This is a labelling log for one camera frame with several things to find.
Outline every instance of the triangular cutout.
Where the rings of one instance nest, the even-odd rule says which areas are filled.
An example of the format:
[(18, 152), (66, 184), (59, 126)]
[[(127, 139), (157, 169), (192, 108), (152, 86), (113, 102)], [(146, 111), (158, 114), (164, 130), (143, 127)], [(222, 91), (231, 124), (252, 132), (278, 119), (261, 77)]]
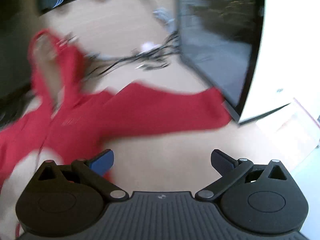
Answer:
[(282, 169), (280, 168), (280, 166), (276, 165), (273, 167), (269, 177), (270, 179), (281, 179), (281, 180), (286, 180), (287, 177), (285, 176), (285, 174), (283, 173)]
[(39, 180), (47, 180), (47, 179), (55, 179), (55, 178), (56, 178), (56, 175), (54, 174), (52, 167), (47, 166), (42, 171), (42, 173), (39, 177)]

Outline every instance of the red cloth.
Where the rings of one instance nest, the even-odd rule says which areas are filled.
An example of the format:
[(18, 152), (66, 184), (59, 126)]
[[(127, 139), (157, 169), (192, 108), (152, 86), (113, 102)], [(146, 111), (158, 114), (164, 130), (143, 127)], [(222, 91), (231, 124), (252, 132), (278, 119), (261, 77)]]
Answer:
[[(41, 73), (35, 67), (33, 49), (37, 38), (47, 34), (57, 51), (64, 99), (52, 117), (53, 102)], [(41, 106), (0, 133), (0, 185), (15, 165), (32, 150), (43, 147), (57, 152), (65, 164), (90, 159), (101, 152), (108, 138), (219, 128), (230, 121), (219, 91), (210, 88), (194, 95), (173, 94), (131, 83), (114, 94), (81, 92), (84, 54), (48, 30), (31, 41), (32, 87)]]

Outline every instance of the ribbed black surface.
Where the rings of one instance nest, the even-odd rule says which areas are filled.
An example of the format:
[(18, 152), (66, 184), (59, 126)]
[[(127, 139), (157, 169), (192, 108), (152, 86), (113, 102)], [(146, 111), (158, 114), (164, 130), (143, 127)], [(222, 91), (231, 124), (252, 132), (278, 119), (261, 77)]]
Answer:
[[(21, 240), (46, 237), (24, 234)], [(109, 205), (91, 228), (59, 240), (306, 240), (300, 233), (262, 237), (242, 232), (226, 222), (216, 207), (192, 198), (189, 192), (135, 192), (122, 203)]]

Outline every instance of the red sleeve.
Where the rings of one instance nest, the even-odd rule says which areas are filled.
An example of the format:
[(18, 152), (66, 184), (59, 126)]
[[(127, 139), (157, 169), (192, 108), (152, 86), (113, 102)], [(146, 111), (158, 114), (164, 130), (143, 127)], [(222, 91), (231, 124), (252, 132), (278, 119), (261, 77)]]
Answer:
[(225, 126), (230, 115), (215, 88), (185, 95), (131, 83), (103, 104), (106, 136), (138, 136)]

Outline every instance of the metal bolt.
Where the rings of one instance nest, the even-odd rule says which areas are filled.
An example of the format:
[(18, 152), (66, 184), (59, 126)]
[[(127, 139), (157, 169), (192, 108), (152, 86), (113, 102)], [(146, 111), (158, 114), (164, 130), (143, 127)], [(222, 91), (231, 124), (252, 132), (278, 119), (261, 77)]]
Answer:
[(198, 196), (201, 198), (211, 198), (214, 196), (214, 193), (210, 190), (200, 190)]
[(125, 192), (123, 190), (114, 190), (110, 193), (113, 198), (123, 198), (125, 197)]

